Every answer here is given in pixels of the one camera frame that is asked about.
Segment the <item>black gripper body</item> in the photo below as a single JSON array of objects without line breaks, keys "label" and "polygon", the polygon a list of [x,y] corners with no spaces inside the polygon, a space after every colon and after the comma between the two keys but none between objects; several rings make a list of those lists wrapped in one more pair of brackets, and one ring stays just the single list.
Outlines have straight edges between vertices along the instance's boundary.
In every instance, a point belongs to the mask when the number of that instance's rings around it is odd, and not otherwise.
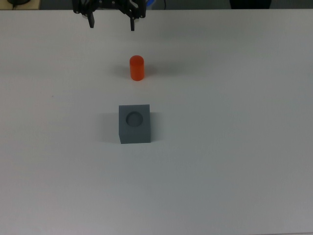
[{"label": "black gripper body", "polygon": [[121,2],[119,0],[98,0],[97,7],[101,9],[120,9]]}]

